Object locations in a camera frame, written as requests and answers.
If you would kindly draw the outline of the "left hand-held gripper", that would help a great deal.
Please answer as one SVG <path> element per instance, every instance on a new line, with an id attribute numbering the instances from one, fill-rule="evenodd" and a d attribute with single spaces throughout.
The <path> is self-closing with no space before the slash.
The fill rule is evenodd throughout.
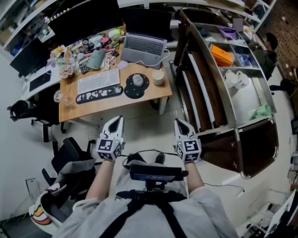
<path id="1" fill-rule="evenodd" d="M 121 155 L 125 144 L 122 137 L 123 127 L 123 116 L 116 116 L 104 124 L 95 147 L 101 159 L 115 161 Z"/>

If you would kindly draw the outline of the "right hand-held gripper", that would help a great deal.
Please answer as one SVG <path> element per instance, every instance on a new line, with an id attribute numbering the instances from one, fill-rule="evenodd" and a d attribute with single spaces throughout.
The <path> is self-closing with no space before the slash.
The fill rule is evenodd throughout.
<path id="1" fill-rule="evenodd" d="M 184 162 L 197 162 L 202 152 L 194 127 L 185 120 L 174 120 L 175 152 Z"/>

